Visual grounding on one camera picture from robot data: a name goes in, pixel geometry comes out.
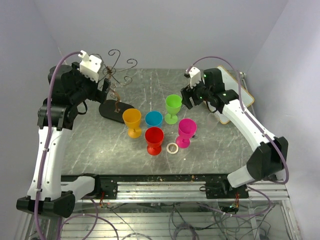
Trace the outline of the green plastic wine glass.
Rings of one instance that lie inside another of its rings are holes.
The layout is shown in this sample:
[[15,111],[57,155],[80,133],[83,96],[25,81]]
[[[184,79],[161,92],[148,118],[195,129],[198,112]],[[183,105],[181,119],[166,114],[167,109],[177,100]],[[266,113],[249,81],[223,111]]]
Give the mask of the green plastic wine glass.
[[165,108],[167,114],[164,116],[164,120],[169,125],[174,125],[178,122],[177,113],[181,110],[182,98],[177,94],[171,94],[165,99]]

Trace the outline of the pink plastic wine glass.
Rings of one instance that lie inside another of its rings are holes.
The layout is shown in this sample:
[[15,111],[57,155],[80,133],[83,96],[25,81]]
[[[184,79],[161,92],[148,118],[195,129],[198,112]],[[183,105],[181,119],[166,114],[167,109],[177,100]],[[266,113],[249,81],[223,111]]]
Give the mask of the pink plastic wine glass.
[[196,134],[197,124],[190,118],[182,119],[178,124],[178,137],[175,143],[179,148],[186,149],[190,145],[190,139]]

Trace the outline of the blue plastic wine glass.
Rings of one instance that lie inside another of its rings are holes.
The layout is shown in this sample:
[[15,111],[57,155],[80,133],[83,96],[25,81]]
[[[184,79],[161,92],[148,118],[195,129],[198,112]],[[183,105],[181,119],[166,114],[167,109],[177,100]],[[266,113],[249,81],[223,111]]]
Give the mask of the blue plastic wine glass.
[[163,115],[159,111],[150,111],[145,116],[145,123],[148,128],[161,128],[163,123]]

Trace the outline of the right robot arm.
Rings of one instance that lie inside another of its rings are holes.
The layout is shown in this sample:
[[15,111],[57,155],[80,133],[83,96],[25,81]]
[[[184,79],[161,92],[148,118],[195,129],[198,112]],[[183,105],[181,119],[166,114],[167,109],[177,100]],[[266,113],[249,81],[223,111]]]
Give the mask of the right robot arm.
[[228,181],[221,184],[224,197],[231,198],[238,187],[287,169],[288,141],[276,137],[257,121],[241,100],[241,90],[227,87],[219,68],[200,71],[192,67],[184,76],[189,84],[180,91],[182,104],[191,109],[202,102],[209,103],[237,127],[253,151],[246,165],[229,173]]

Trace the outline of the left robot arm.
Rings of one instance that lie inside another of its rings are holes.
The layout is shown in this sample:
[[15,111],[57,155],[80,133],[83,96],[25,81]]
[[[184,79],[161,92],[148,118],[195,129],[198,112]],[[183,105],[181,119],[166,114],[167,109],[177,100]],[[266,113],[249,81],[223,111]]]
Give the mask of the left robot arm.
[[88,196],[98,198],[102,193],[97,174],[82,173],[71,182],[61,182],[63,158],[74,120],[80,115],[78,106],[86,100],[104,103],[110,89],[105,80],[98,89],[99,62],[73,62],[52,67],[49,71],[50,96],[38,110],[39,146],[36,166],[26,196],[19,198],[16,208],[43,217],[67,218],[77,200]]

